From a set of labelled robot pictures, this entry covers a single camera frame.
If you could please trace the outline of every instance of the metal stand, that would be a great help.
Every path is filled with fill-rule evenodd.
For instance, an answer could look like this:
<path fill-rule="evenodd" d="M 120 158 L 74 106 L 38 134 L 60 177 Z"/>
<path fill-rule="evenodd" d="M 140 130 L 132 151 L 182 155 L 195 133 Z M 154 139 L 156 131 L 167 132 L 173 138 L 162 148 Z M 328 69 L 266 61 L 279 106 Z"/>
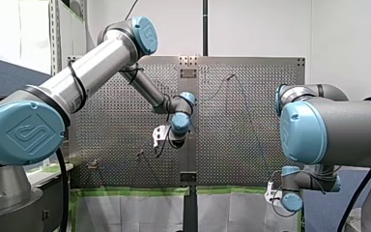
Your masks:
<path fill-rule="evenodd" d="M 197 186 L 189 187 L 189 194 L 184 199 L 183 231 L 198 232 Z"/>

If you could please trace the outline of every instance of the metal panel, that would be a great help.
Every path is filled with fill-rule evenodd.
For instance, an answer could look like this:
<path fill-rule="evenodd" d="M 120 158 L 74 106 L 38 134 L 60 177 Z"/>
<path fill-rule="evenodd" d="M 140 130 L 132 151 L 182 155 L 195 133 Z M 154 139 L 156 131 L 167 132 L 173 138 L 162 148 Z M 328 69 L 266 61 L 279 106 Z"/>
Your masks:
<path fill-rule="evenodd" d="M 303 84 L 304 59 L 202 57 L 199 65 L 198 185 L 264 186 L 288 162 L 275 89 Z"/>
<path fill-rule="evenodd" d="M 140 66 L 162 93 L 177 94 L 177 57 L 147 57 Z M 178 186 L 178 151 L 166 144 L 160 158 L 154 155 L 153 129 L 165 119 L 122 76 L 112 77 L 75 117 L 71 156 L 79 156 L 81 163 L 72 172 L 72 186 Z"/>
<path fill-rule="evenodd" d="M 71 160 L 80 162 L 71 175 L 74 188 L 178 186 L 181 171 L 197 171 L 198 185 L 264 185 L 274 169 L 287 164 L 274 92 L 281 83 L 303 84 L 302 58 L 193 57 L 192 66 L 180 58 L 147 57 L 140 65 L 161 92 L 197 96 L 195 130 L 186 145 L 166 146 L 155 158 L 151 134 L 166 116 L 154 114 L 117 74 L 75 117 Z M 181 69 L 196 69 L 197 75 L 181 77 Z"/>

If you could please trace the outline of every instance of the robot logo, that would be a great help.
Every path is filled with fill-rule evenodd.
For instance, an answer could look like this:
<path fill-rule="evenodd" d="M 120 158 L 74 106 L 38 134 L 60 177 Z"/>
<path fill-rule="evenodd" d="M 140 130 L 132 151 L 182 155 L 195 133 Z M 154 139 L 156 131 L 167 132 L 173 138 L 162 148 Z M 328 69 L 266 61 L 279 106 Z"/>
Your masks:
<path fill-rule="evenodd" d="M 39 114 L 30 115 L 7 132 L 8 137 L 27 153 L 33 155 L 54 135 Z"/>
<path fill-rule="evenodd" d="M 144 37 L 150 42 L 154 43 L 156 41 L 156 35 L 152 24 L 147 24 L 143 28 Z"/>

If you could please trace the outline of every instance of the white wall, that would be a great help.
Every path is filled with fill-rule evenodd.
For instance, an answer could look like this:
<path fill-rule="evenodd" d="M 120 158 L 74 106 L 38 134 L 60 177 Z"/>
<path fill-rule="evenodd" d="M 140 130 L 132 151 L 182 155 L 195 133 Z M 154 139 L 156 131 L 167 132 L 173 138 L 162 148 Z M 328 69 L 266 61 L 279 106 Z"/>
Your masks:
<path fill-rule="evenodd" d="M 87 0 L 87 22 L 93 48 L 98 34 L 108 24 L 125 19 L 133 0 Z M 140 0 L 131 16 L 145 15 L 158 34 L 156 55 L 202 53 L 201 0 Z"/>
<path fill-rule="evenodd" d="M 371 0 L 312 1 L 310 82 L 371 96 Z"/>
<path fill-rule="evenodd" d="M 310 58 L 311 1 L 209 1 L 211 56 Z M 306 78 L 309 62 L 306 62 Z"/>
<path fill-rule="evenodd" d="M 87 0 L 93 47 L 132 0 Z M 202 53 L 202 1 L 139 1 L 159 36 L 157 55 Z M 305 57 L 307 83 L 330 83 L 351 100 L 371 96 L 371 0 L 211 0 L 211 56 Z"/>

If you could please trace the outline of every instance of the green tape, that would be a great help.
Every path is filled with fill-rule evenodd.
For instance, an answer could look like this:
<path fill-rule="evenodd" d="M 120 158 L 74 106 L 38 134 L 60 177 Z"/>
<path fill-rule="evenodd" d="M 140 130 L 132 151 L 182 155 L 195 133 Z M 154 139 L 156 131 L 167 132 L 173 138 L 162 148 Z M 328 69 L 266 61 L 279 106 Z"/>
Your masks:
<path fill-rule="evenodd" d="M 234 187 L 234 186 L 197 187 L 198 195 L 229 194 L 232 192 L 264 194 L 266 191 L 267 191 L 266 188 L 261 187 Z"/>
<path fill-rule="evenodd" d="M 187 195 L 188 188 L 119 188 L 119 187 L 104 187 L 104 188 L 87 188 L 87 189 L 72 189 L 71 192 L 85 196 L 179 196 Z"/>
<path fill-rule="evenodd" d="M 50 173 L 60 172 L 60 166 L 59 166 L 59 164 L 47 166 L 43 170 L 43 172 L 50 172 Z"/>

